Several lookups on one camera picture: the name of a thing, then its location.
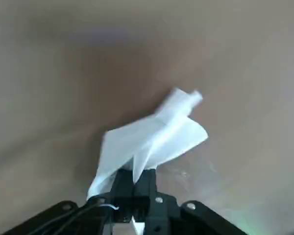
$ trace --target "cable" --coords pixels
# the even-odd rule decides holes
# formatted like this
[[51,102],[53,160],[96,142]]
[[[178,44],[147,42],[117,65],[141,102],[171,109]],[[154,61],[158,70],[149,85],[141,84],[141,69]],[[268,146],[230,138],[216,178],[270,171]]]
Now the cable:
[[[110,207],[112,209],[114,209],[115,211],[117,211],[119,209],[119,207],[115,207],[111,204],[93,204],[90,205],[86,208],[83,208],[82,210],[80,210],[78,213],[76,213],[74,216],[72,216],[71,218],[69,218],[55,233],[53,233],[52,235],[59,235],[67,226],[69,226],[74,220],[76,220],[78,217],[80,217],[81,215],[83,215],[85,212],[89,211],[90,209],[93,209],[95,207]],[[106,218],[104,219],[103,223],[105,223],[105,221],[107,220],[109,216],[106,216]]]
[[41,226],[39,226],[38,228],[36,228],[34,231],[31,231],[30,233],[28,233],[27,235],[34,235],[35,233],[39,232],[40,230],[44,229],[45,227],[49,226],[50,224],[54,223],[54,222],[57,222],[58,220],[60,219],[63,219],[69,215],[71,215],[73,212],[75,212],[76,210],[72,210],[72,211],[69,211],[65,214],[62,214],[62,215],[59,215],[58,217],[56,218],[53,218],[51,220],[49,220],[48,222],[42,224]]

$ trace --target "brown surface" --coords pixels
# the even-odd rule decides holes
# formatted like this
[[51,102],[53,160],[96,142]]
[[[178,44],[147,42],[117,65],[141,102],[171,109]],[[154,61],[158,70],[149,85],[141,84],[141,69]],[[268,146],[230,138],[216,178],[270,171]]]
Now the brown surface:
[[[82,203],[102,133],[173,86],[202,91],[210,138],[160,189],[251,235],[294,231],[294,0],[108,2],[0,0],[0,232]],[[107,27],[121,38],[76,34]]]

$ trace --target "black plastic part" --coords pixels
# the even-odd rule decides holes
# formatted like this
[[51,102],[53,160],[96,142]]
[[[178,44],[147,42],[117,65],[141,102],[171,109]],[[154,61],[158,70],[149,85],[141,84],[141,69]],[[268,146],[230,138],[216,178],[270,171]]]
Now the black plastic part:
[[62,201],[39,213],[28,221],[5,232],[3,235],[41,234],[55,224],[62,223],[78,208],[75,202]]
[[175,197],[158,192],[153,169],[144,170],[135,185],[132,171],[120,169],[109,193],[81,208],[60,202],[4,235],[111,235],[114,223],[129,223],[132,217],[145,222],[145,235],[246,235],[198,201],[179,207]]

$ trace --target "screw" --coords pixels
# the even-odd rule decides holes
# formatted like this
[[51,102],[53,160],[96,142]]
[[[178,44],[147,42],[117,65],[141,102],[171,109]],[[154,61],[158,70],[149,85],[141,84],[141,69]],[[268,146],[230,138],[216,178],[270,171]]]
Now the screw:
[[188,207],[189,209],[191,209],[191,210],[195,210],[195,209],[196,209],[196,206],[195,206],[195,204],[193,204],[193,203],[188,203],[188,204],[187,204],[187,207]]
[[105,202],[105,200],[106,200],[106,199],[104,199],[103,197],[101,197],[101,198],[99,198],[99,199],[97,200],[97,203],[98,203],[98,204],[103,204],[103,203]]
[[163,199],[161,197],[156,197],[156,202],[157,203],[163,203]]
[[65,204],[62,209],[65,211],[69,211],[72,208],[72,206],[70,204]]

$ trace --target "white cloth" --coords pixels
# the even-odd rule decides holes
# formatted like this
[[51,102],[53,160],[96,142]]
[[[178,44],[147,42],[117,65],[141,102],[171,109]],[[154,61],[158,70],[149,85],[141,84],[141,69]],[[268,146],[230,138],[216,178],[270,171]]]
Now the white cloth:
[[156,168],[206,140],[205,129],[188,118],[201,100],[197,91],[174,89],[155,114],[106,132],[87,199],[109,191],[121,167],[133,170],[135,183],[144,169]]

